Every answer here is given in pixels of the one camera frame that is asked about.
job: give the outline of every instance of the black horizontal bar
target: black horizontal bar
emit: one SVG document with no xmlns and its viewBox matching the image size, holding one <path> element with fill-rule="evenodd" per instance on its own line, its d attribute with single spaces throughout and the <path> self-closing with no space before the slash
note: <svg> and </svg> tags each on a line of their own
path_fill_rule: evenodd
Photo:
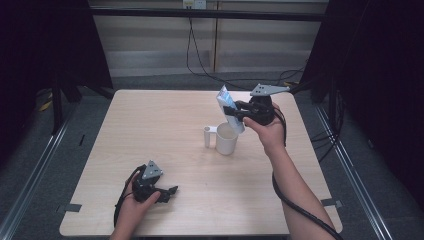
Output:
<svg viewBox="0 0 424 240">
<path fill-rule="evenodd" d="M 93 15 L 98 16 L 134 16 L 134 17 L 184 17 L 184 18 L 220 18 L 220 19 L 256 19 L 324 22 L 328 17 L 313 13 L 278 13 L 228 10 L 165 9 L 165 8 L 116 8 L 91 7 Z"/>
</svg>

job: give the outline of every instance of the wooden table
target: wooden table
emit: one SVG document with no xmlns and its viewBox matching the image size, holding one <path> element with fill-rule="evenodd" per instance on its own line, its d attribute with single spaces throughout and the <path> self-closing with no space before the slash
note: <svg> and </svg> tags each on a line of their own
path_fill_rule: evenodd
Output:
<svg viewBox="0 0 424 240">
<path fill-rule="evenodd" d="M 149 160 L 164 171 L 156 187 L 178 185 L 169 203 L 158 203 L 138 236 L 284 235 L 288 228 L 271 183 L 271 164 L 258 136 L 246 128 L 235 152 L 223 156 L 204 147 L 203 128 L 226 121 L 218 91 L 120 90 L 107 112 L 60 226 L 65 236 L 106 236 L 114 205 L 131 172 Z M 249 92 L 231 92 L 249 101 Z M 272 96 L 288 128 L 287 150 L 319 199 L 331 198 L 293 96 Z M 326 207 L 337 231 L 334 206 Z"/>
</svg>

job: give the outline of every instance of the blue and white package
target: blue and white package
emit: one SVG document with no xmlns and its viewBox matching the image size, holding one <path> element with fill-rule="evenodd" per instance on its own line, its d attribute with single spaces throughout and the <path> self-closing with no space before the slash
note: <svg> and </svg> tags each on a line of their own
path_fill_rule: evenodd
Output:
<svg viewBox="0 0 424 240">
<path fill-rule="evenodd" d="M 219 107 L 221 108 L 223 113 L 224 113 L 224 106 L 237 109 L 236 104 L 231 98 L 231 95 L 227 91 L 227 88 L 225 87 L 225 85 L 221 88 L 221 91 L 219 91 L 218 96 L 216 96 L 216 99 L 218 100 Z M 244 124 L 240 122 L 236 117 L 228 116 L 228 115 L 225 115 L 225 117 L 227 118 L 227 121 L 230 124 L 230 126 L 234 129 L 234 131 L 237 134 L 241 134 L 244 132 Z"/>
</svg>

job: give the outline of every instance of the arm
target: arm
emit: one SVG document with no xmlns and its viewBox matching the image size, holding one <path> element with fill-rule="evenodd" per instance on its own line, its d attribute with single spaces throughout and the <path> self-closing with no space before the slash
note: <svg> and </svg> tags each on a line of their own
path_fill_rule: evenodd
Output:
<svg viewBox="0 0 424 240">
<path fill-rule="evenodd" d="M 305 183 L 288 155 L 284 147 L 283 126 L 280 120 L 275 118 L 269 125 L 262 126 L 252 119 L 245 118 L 244 123 L 258 134 L 264 146 L 264 151 L 271 161 L 280 191 L 292 202 L 334 228 L 321 202 Z M 305 218 L 284 202 L 283 209 L 293 239 L 333 239 L 320 226 Z"/>
<path fill-rule="evenodd" d="M 131 193 L 132 181 L 137 177 L 135 175 L 128 184 L 125 195 Z M 130 239 L 137 228 L 138 224 L 146 215 L 147 210 L 155 204 L 160 197 L 160 192 L 153 193 L 143 203 L 137 202 L 132 194 L 128 195 L 122 203 L 121 210 L 119 211 L 118 220 L 116 222 L 115 230 L 110 236 L 111 240 L 126 240 Z"/>
</svg>

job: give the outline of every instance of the cup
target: cup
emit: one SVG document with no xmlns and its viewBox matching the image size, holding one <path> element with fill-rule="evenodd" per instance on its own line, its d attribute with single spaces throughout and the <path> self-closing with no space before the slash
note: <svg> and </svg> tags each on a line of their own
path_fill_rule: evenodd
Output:
<svg viewBox="0 0 424 240">
<path fill-rule="evenodd" d="M 233 130 L 228 122 L 218 125 L 218 127 L 208 126 L 204 128 L 205 147 L 210 146 L 211 134 L 216 134 L 215 149 L 222 155 L 230 155 L 236 148 L 238 134 Z"/>
</svg>

